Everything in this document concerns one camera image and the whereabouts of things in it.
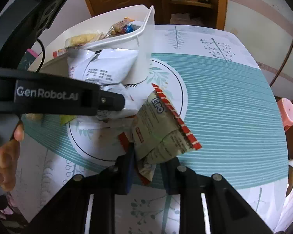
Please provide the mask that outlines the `person left hand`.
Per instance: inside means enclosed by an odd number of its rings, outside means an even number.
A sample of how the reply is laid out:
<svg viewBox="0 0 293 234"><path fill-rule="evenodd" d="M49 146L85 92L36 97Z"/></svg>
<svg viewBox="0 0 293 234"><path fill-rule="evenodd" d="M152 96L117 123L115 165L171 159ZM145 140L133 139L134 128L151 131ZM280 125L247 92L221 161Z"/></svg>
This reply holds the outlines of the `person left hand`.
<svg viewBox="0 0 293 234"><path fill-rule="evenodd" d="M10 192L15 187L17 161L24 136L24 125L20 121L14 131L13 138L0 148L0 187L5 192Z"/></svg>

